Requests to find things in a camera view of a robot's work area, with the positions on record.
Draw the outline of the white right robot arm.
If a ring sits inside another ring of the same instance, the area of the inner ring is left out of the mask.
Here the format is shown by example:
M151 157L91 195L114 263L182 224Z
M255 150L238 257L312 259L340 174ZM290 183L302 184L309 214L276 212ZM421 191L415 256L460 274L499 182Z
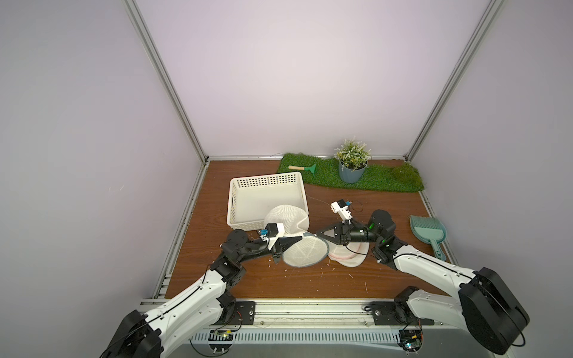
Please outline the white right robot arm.
M395 222L385 210L374 211L367 224L346 211L340 216L340 222L318 231L318 237L339 246L372 243L378 263L441 290L436 295L413 286L405 289L397 299L412 316L464 330L497 355L525 337L530 317L496 271L459 267L416 249L395 235Z

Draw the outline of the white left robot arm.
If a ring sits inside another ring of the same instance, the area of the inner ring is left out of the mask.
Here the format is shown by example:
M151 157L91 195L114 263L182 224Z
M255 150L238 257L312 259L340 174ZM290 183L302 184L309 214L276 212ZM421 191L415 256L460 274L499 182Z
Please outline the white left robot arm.
M155 309L128 313L101 356L168 357L198 331L219 320L229 322L236 304L230 290L246 274L242 262L267 255L280 260L303 237L302 232L286 235L278 224L268 225L257 240L243 230L231 231L203 276Z

